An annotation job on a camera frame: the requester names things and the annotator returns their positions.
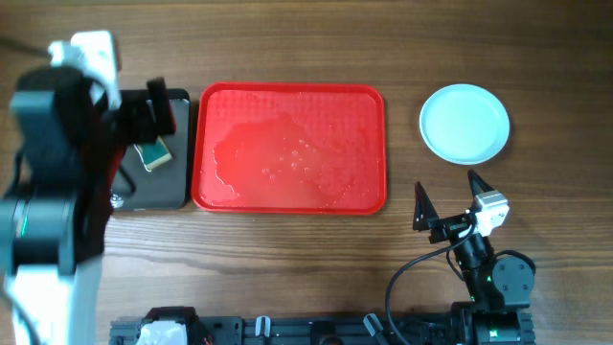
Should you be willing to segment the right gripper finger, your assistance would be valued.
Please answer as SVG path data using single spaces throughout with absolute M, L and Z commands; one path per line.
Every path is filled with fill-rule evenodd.
M 415 184 L 415 211 L 413 216 L 413 229 L 428 231 L 436 227 L 440 218 L 420 182 Z
M 491 196 L 493 188 L 474 170 L 467 172 L 468 184 L 474 199 Z

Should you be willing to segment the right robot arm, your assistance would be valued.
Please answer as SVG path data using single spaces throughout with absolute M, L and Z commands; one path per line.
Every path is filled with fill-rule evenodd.
M 422 185 L 415 184 L 413 229 L 427 231 L 432 244 L 450 244 L 455 259 L 449 263 L 470 297 L 442 316 L 428 315 L 426 323 L 447 344 L 533 343 L 533 324 L 524 310 L 531 304 L 535 263 L 515 250 L 494 250 L 489 236 L 507 218 L 509 202 L 474 170 L 467 178 L 472 203 L 447 218 L 439 217 Z

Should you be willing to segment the green and yellow sponge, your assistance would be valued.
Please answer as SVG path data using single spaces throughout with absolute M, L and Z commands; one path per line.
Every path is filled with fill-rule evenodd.
M 139 154 L 147 172 L 152 172 L 172 159 L 169 149 L 160 136 L 154 143 L 134 144 L 133 147 Z

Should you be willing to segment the teal round plate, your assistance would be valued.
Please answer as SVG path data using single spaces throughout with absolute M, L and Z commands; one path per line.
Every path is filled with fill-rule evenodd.
M 441 159 L 478 165 L 497 155 L 511 136 L 503 103 L 483 87 L 457 83 L 434 92 L 420 110 L 422 140 Z

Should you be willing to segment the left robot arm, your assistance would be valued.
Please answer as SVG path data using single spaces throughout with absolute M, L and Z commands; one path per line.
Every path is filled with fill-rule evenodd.
M 3 300 L 20 344 L 92 344 L 111 186 L 126 148 L 175 131 L 163 79 L 93 100 L 101 84 L 74 67 L 41 67 L 16 84 L 10 109 L 28 167 L 1 200 Z

